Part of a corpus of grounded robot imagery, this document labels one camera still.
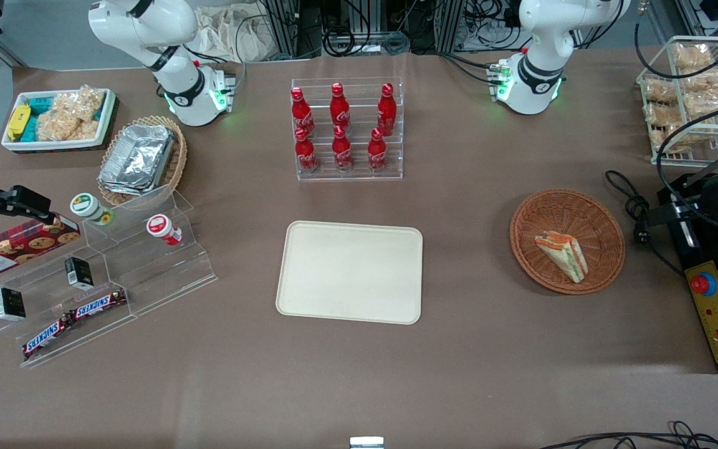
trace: clear acrylic display stand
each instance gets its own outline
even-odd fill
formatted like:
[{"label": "clear acrylic display stand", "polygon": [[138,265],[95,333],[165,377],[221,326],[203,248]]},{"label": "clear acrylic display stand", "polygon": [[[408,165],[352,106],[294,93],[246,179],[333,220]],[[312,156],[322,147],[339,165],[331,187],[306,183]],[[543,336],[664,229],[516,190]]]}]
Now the clear acrylic display stand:
[{"label": "clear acrylic display stand", "polygon": [[[337,170],[331,142],[334,139],[331,113],[328,105],[331,102],[331,85],[341,82],[345,99],[350,104],[351,130],[348,140],[351,142],[353,169],[348,173]],[[385,82],[393,83],[393,98],[397,104],[397,117],[393,135],[385,137],[387,144],[387,168],[378,175],[370,173],[367,145],[370,143],[370,132],[378,124],[378,101],[381,99],[381,86]],[[312,108],[314,119],[314,136],[310,137],[314,144],[319,171],[312,175],[303,173],[297,157],[295,157],[295,138],[293,157],[299,181],[358,181],[374,179],[402,179],[404,176],[404,84],[401,77],[356,77],[355,79],[293,79],[292,87],[300,87],[304,98]],[[290,122],[295,131],[295,122]]]},{"label": "clear acrylic display stand", "polygon": [[[168,185],[112,208],[106,226],[83,221],[85,241],[73,242],[34,261],[0,274],[0,287],[22,293],[26,318],[0,319],[0,336],[12,342],[12,358],[22,367],[35,367],[93,338],[217,279],[209,256],[196,242],[186,215],[192,206]],[[164,213],[182,231],[182,242],[169,246],[146,232],[146,221]],[[83,292],[68,284],[65,259],[74,256],[90,264],[95,287]],[[24,361],[22,345],[49,327],[68,310],[76,309],[123,288],[126,304],[86,317]]]}]

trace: sandwich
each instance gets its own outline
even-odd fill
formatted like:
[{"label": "sandwich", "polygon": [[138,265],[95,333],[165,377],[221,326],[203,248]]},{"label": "sandwich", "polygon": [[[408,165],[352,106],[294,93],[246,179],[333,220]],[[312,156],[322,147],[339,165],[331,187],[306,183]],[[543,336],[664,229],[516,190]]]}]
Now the sandwich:
[{"label": "sandwich", "polygon": [[583,258],[581,245],[573,236],[548,231],[536,236],[536,245],[566,273],[575,284],[589,274],[589,266]]}]

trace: brown table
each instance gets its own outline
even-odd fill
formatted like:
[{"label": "brown table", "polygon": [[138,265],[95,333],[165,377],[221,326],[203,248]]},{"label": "brown table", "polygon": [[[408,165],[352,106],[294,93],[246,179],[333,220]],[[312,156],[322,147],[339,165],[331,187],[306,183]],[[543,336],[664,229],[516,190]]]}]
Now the brown table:
[{"label": "brown table", "polygon": [[[684,281],[631,243],[624,198],[603,181],[615,168],[650,199],[659,187],[639,69],[629,49],[579,51],[555,103],[524,117],[437,57],[251,65],[234,113],[184,128],[179,190],[219,281],[34,370],[0,340],[0,447],[345,447],[384,435],[389,447],[525,448],[663,432],[678,418],[718,438],[718,375]],[[404,180],[299,184],[290,79],[377,74],[404,77]],[[83,82],[117,92],[119,128],[168,114],[145,69],[14,73],[17,92]],[[101,156],[0,148],[0,186],[28,185],[67,212],[95,191]],[[510,216],[550,187],[595,196],[626,231],[625,268],[604,292],[559,296],[516,265]],[[295,220],[421,230],[419,321],[276,312]],[[666,234],[656,239],[669,254]]]}]

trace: small black box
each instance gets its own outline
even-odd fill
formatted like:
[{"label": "small black box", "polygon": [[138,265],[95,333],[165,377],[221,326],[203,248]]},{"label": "small black box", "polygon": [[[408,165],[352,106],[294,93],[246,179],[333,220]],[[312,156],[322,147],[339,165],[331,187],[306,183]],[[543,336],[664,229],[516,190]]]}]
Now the small black box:
[{"label": "small black box", "polygon": [[93,288],[93,276],[90,273],[90,264],[83,259],[65,259],[65,273],[68,275],[68,285],[89,290]]},{"label": "small black box", "polygon": [[9,288],[0,288],[0,318],[8,321],[20,321],[26,318],[24,300],[21,293]]}]

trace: woven bread basket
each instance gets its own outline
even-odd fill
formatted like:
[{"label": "woven bread basket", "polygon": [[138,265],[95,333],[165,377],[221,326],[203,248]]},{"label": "woven bread basket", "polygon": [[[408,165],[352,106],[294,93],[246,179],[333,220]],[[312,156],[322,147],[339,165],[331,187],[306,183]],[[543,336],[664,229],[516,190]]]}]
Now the woven bread basket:
[{"label": "woven bread basket", "polygon": [[[536,245],[545,231],[578,239],[589,274],[579,284]],[[555,292],[586,295],[608,287],[622,270],[625,242],[619,224],[606,208],[579,191],[551,188],[528,196],[509,227],[511,250],[528,276]]]},{"label": "woven bread basket", "polygon": [[[171,146],[171,156],[168,157],[168,164],[165,165],[165,171],[163,172],[160,185],[170,184],[171,187],[176,188],[177,185],[179,185],[179,181],[182,179],[184,163],[188,161],[188,143],[185,142],[184,135],[182,134],[182,130],[180,130],[179,125],[174,123],[173,120],[166,117],[157,117],[153,115],[150,117],[138,118],[129,125],[162,125],[168,128],[168,130],[173,131],[174,140],[173,145]],[[112,137],[112,140],[107,147],[107,152],[105,153],[105,156],[103,156],[102,168],[107,163],[107,159],[109,159],[109,156],[112,152],[112,147],[115,146],[115,142],[117,142],[118,137],[122,135],[124,130],[126,130],[126,126],[123,127],[120,131],[118,131],[116,136]],[[99,184],[99,191],[102,193],[103,199],[105,199],[109,204],[113,206],[123,204],[126,201],[129,201],[130,199],[136,197],[136,195],[115,193],[114,191],[106,190],[106,188],[103,187],[102,184]]]}]

